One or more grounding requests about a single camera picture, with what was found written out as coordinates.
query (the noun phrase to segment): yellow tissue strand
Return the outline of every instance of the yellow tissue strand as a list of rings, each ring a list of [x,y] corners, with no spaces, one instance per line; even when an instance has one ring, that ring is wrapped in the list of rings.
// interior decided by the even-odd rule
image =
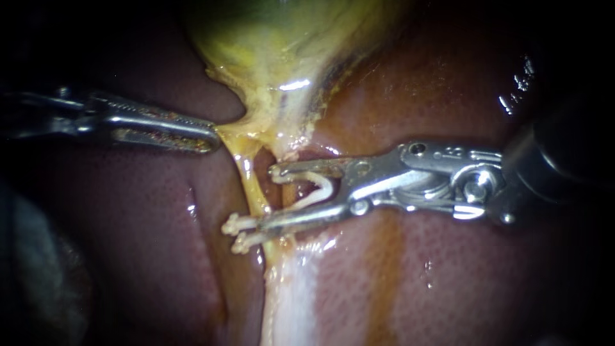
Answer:
[[[254,216],[270,211],[254,175],[265,147],[296,160],[310,143],[332,83],[378,48],[412,3],[387,0],[189,1],[184,22],[207,74],[237,93],[247,112],[217,127],[242,175]],[[268,266],[288,242],[263,244]]]

